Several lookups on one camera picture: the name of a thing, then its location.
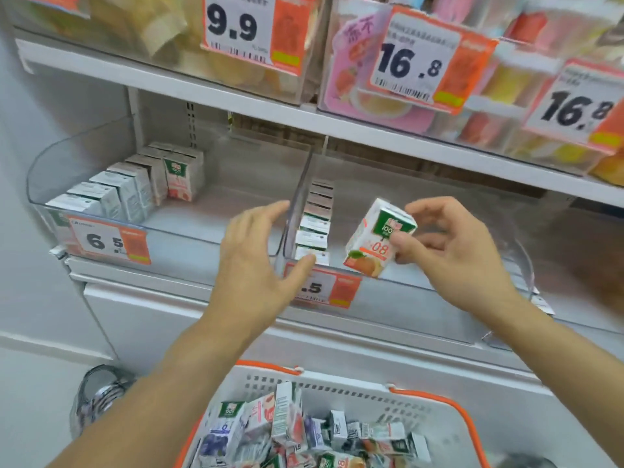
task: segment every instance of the fingernail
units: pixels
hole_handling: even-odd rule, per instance
[[[404,231],[393,231],[392,235],[390,235],[390,243],[401,248],[409,238],[410,236]]]

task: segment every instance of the person's right arm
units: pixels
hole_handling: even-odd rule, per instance
[[[445,232],[395,231],[397,261],[419,265],[441,297],[493,330],[624,468],[624,364],[522,298],[487,227],[456,199],[418,200],[406,211]]]

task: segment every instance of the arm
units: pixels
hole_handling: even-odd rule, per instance
[[[307,279],[306,256],[280,280],[267,240],[288,202],[235,217],[221,244],[210,305],[154,372],[48,465],[48,468],[171,468],[193,425],[246,348],[274,322]]]
[[[419,225],[436,224],[444,233],[395,231],[397,261],[418,264],[441,297],[511,346],[624,468],[624,364],[523,299],[487,227],[456,199],[418,200],[406,211]]]

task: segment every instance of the hand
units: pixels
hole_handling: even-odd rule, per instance
[[[419,227],[436,224],[444,233],[410,236],[395,231],[390,242],[399,264],[416,263],[450,304],[482,321],[519,298],[487,227],[453,197],[426,198],[405,207]]]
[[[285,279],[279,279],[269,263],[271,228],[289,205],[281,201],[242,212],[230,221],[221,242],[219,272],[201,319],[212,328],[244,337],[247,344],[294,299],[316,262],[314,255],[302,258]]]

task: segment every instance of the apple juice box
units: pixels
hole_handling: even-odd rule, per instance
[[[381,198],[376,199],[347,243],[344,265],[367,276],[379,277],[396,254],[390,235],[395,230],[411,235],[417,227],[410,214]]]

